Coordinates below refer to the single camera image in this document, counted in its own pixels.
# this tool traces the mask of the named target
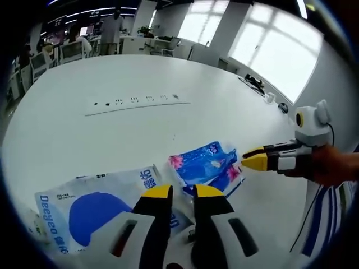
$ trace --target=blue plastic package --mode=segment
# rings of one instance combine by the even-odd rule
[[[226,198],[228,198],[245,180],[245,177],[243,177],[241,173],[242,170],[239,167],[230,165],[224,173],[221,173],[207,185],[220,190],[225,194]],[[183,187],[183,191],[190,196],[194,196],[192,185]]]
[[[227,172],[229,169],[233,169],[232,164],[236,161],[236,149],[225,153],[218,141],[184,154],[169,157],[169,162],[182,181],[182,185],[189,188],[198,183],[209,184],[219,178],[222,179],[223,186],[227,186],[229,182]]]

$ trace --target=tissue package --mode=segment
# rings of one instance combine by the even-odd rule
[[[84,251],[91,233],[121,212],[130,212],[142,193],[160,185],[155,166],[132,171],[77,177],[57,188],[35,194],[54,249],[63,254]],[[171,236],[192,223],[173,210]]]
[[[183,191],[193,196],[195,184],[206,184],[229,194],[231,183],[241,184],[244,177],[237,162],[236,149],[223,151],[219,142],[212,142],[196,150],[169,157],[169,163]]]

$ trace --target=white wall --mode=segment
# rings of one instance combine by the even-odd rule
[[[122,27],[126,28],[128,30],[128,32],[130,33],[132,31],[134,23],[135,23],[134,17],[126,16],[125,19],[123,20]]]
[[[146,26],[150,24],[150,20],[152,18],[152,14],[155,10],[157,2],[142,0],[135,16],[134,26],[131,31],[131,35],[136,36],[137,30],[142,26]]]
[[[30,32],[30,47],[31,47],[31,53],[36,54],[36,45],[39,42],[40,39],[40,34],[41,34],[41,29],[42,29],[43,24],[36,24]]]
[[[159,25],[159,29],[155,29],[155,35],[158,36],[178,36],[185,16],[190,8],[189,4],[177,4],[157,10],[154,25]]]
[[[228,55],[250,6],[250,4],[229,2],[209,46],[211,49],[221,56]]]
[[[352,151],[359,142],[359,86],[347,63],[323,42],[317,66],[294,107],[326,99],[332,115],[335,145]]]

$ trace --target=pink flower print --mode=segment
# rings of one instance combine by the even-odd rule
[[[183,157],[181,155],[170,156],[168,160],[176,170],[181,168],[183,165]]]
[[[239,176],[239,172],[237,171],[236,168],[234,168],[233,166],[231,166],[228,170],[227,170],[227,175],[229,177],[229,181],[233,182],[237,176]]]

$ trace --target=white table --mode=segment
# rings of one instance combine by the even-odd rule
[[[85,117],[86,99],[178,93],[190,105],[129,109]],[[25,95],[8,126],[3,165],[13,196],[36,209],[34,193],[78,175],[155,163],[164,178],[169,155],[211,141],[239,154],[294,137],[276,105],[237,76],[182,59],[113,55],[48,70]],[[307,182],[244,169],[229,198],[235,210],[289,248],[301,225]]]

